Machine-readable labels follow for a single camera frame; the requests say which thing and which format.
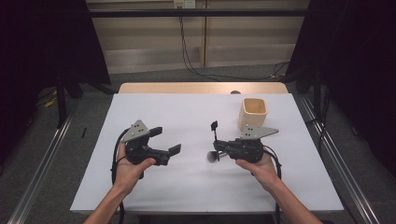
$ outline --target hand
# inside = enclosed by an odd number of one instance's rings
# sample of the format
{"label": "hand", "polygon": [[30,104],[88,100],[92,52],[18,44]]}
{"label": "hand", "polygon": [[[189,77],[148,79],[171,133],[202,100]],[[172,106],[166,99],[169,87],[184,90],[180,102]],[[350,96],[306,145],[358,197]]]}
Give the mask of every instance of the hand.
{"label": "hand", "polygon": [[262,159],[256,163],[250,163],[244,160],[236,160],[235,163],[253,173],[254,177],[256,177],[260,184],[262,184],[262,187],[267,191],[270,191],[272,186],[280,180],[279,177],[277,177],[271,156],[266,153],[264,153]]}
{"label": "hand", "polygon": [[140,175],[151,165],[155,164],[152,158],[145,159],[137,165],[131,164],[126,158],[125,143],[119,144],[117,155],[117,175],[114,188],[119,188],[125,195],[131,193],[132,189],[139,180]]}

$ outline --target white tabletop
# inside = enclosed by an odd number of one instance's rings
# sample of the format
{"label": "white tabletop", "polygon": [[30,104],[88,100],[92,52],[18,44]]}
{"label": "white tabletop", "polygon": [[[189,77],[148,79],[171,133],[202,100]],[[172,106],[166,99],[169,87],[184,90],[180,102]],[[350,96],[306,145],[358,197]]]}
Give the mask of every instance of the white tabletop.
{"label": "white tabletop", "polygon": [[210,163],[214,150],[210,124],[217,120],[218,139],[234,140],[243,98],[265,100],[264,127],[279,129],[262,142],[282,163],[282,179],[311,211],[339,211],[343,206],[305,127],[291,94],[147,94],[114,95],[105,124],[76,198],[73,212],[89,214],[111,187],[110,167],[120,133],[142,119],[163,133],[150,138],[152,148],[181,152],[167,166],[152,166],[125,198],[125,210],[136,214],[243,214],[275,211],[275,201],[249,171],[229,157]]}

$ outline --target electrical outlet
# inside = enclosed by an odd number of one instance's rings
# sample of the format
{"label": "electrical outlet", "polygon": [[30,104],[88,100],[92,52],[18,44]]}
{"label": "electrical outlet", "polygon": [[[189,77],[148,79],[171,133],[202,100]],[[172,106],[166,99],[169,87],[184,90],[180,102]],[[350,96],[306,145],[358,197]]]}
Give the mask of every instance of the electrical outlet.
{"label": "electrical outlet", "polygon": [[184,0],[174,0],[174,8],[184,8]]}
{"label": "electrical outlet", "polygon": [[195,0],[184,0],[184,8],[195,8]]}

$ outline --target tan container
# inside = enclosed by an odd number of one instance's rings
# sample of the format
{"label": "tan container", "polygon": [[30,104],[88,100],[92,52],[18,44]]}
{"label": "tan container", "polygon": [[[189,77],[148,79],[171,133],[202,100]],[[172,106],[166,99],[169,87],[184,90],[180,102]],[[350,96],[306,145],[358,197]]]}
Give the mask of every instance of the tan container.
{"label": "tan container", "polygon": [[248,124],[261,127],[266,116],[267,106],[263,99],[245,98],[239,111],[239,129],[242,131]]}

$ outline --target wall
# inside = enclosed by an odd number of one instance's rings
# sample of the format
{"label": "wall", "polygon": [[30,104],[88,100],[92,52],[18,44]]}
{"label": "wall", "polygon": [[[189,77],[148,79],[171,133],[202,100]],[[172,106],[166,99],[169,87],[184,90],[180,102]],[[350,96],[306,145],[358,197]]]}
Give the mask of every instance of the wall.
{"label": "wall", "polygon": [[[173,1],[87,0],[91,9],[173,8]],[[308,0],[196,0],[197,8],[307,8]],[[183,18],[194,67],[288,61],[303,18]],[[93,19],[109,73],[183,68],[178,18]]]}

